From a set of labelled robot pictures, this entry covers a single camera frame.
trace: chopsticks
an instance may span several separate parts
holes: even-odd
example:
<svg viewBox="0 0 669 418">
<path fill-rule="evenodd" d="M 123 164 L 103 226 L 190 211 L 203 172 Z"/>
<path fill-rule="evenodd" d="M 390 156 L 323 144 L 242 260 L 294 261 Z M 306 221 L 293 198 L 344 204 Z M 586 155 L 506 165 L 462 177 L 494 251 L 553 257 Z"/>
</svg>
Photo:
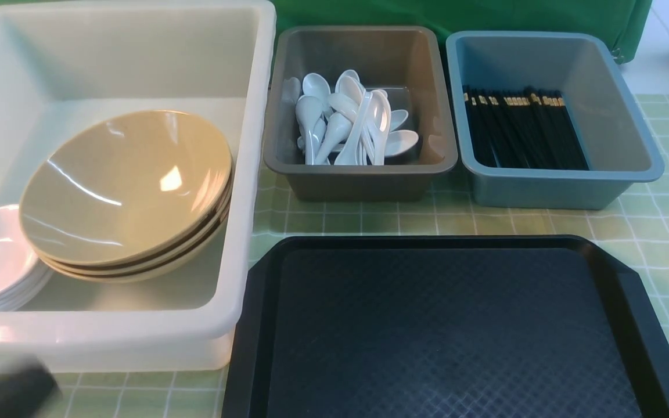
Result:
<svg viewBox="0 0 669 418">
<path fill-rule="evenodd" d="M 476 161 L 487 167 L 589 170 L 559 91 L 464 87 Z"/>
</svg>

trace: green cloth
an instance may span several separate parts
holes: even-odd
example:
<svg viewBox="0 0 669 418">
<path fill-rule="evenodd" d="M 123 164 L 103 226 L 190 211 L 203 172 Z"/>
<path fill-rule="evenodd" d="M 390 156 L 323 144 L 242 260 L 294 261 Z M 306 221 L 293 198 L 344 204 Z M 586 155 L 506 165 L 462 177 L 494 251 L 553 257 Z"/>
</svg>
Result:
<svg viewBox="0 0 669 418">
<path fill-rule="evenodd" d="M 29 3 L 39 0 L 0 0 Z M 444 44 L 469 30 L 582 32 L 634 58 L 652 0 L 273 0 L 278 32 L 308 24 L 417 24 Z"/>
</svg>

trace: gray plastic bin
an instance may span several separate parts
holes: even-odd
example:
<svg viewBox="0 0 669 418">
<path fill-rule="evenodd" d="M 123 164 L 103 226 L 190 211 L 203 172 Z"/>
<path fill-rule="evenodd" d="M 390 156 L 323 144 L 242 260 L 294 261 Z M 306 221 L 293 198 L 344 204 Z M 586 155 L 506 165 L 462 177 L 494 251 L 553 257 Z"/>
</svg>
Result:
<svg viewBox="0 0 669 418">
<path fill-rule="evenodd" d="M 290 97 L 286 85 L 310 72 L 334 84 L 346 69 L 356 70 L 366 88 L 385 89 L 394 109 L 409 111 L 404 129 L 420 137 L 412 154 L 380 167 L 304 164 L 296 146 L 297 98 Z M 432 178 L 452 169 L 459 158 L 435 34 L 399 26 L 306 26 L 283 32 L 263 138 L 265 164 L 287 178 L 298 199 L 420 199 Z"/>
<path fill-rule="evenodd" d="M 467 31 L 446 41 L 459 148 L 483 206 L 603 209 L 653 182 L 661 155 L 603 42 L 589 35 Z M 472 149 L 463 85 L 561 90 L 590 171 L 486 167 Z"/>
</svg>

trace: beige bowl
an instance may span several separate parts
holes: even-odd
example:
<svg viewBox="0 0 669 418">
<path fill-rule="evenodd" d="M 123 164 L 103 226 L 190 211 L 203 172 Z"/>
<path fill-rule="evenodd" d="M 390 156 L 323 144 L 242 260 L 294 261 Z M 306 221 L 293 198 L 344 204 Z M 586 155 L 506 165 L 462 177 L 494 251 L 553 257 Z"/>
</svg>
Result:
<svg viewBox="0 0 669 418">
<path fill-rule="evenodd" d="M 221 198 L 220 203 L 216 206 L 209 216 L 197 225 L 197 227 L 177 243 L 163 248 L 156 254 L 152 254 L 146 258 L 130 262 L 129 264 L 121 264 L 115 267 L 72 267 L 71 265 L 61 264 L 56 260 L 48 260 L 49 264 L 56 265 L 60 270 L 67 273 L 76 273 L 76 275 L 85 276 L 106 276 L 109 278 L 116 278 L 118 276 L 133 275 L 137 272 L 146 272 L 157 265 L 162 265 L 168 260 L 172 260 L 179 254 L 183 254 L 187 249 L 194 247 L 199 241 L 208 236 L 220 226 L 221 222 L 228 216 L 228 204 L 231 201 L 231 188 L 226 188 L 226 192 Z M 39 254 L 41 258 L 47 258 L 43 254 Z"/>
<path fill-rule="evenodd" d="M 74 266 L 124 264 L 186 236 L 231 175 L 231 151 L 213 124 L 178 111 L 101 122 L 35 172 L 20 224 L 39 254 Z"/>
<path fill-rule="evenodd" d="M 135 283 L 144 280 L 149 280 L 156 278 L 160 275 L 165 275 L 166 273 L 172 272 L 177 268 L 182 267 L 187 262 L 194 259 L 202 249 L 206 248 L 208 244 L 212 243 L 215 240 L 223 240 L 226 236 L 226 217 L 221 220 L 220 224 L 217 224 L 216 228 L 208 231 L 206 235 L 197 241 L 193 246 L 187 248 L 182 254 L 179 254 L 171 260 L 167 260 L 160 265 L 155 265 L 145 271 L 130 273 L 130 275 L 117 275 L 115 277 L 106 277 L 106 276 L 95 276 L 95 275 L 79 275 L 79 273 L 69 272 L 64 270 L 63 267 L 59 264 L 53 264 L 52 260 L 41 259 L 42 262 L 48 265 L 48 267 L 53 268 L 56 272 L 61 273 L 62 275 L 69 276 L 72 278 L 77 278 L 80 280 L 86 280 L 88 282 L 96 283 L 110 283 L 110 284 L 123 284 L 123 283 Z"/>
</svg>

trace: black plastic tray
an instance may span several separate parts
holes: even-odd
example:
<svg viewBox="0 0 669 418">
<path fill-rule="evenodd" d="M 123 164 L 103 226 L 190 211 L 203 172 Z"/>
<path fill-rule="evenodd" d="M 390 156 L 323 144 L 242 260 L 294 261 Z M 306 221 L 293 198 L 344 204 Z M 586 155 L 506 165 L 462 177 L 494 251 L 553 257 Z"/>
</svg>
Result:
<svg viewBox="0 0 669 418">
<path fill-rule="evenodd" d="M 295 237 L 250 271 L 222 415 L 664 418 L 669 346 L 578 236 Z"/>
</svg>

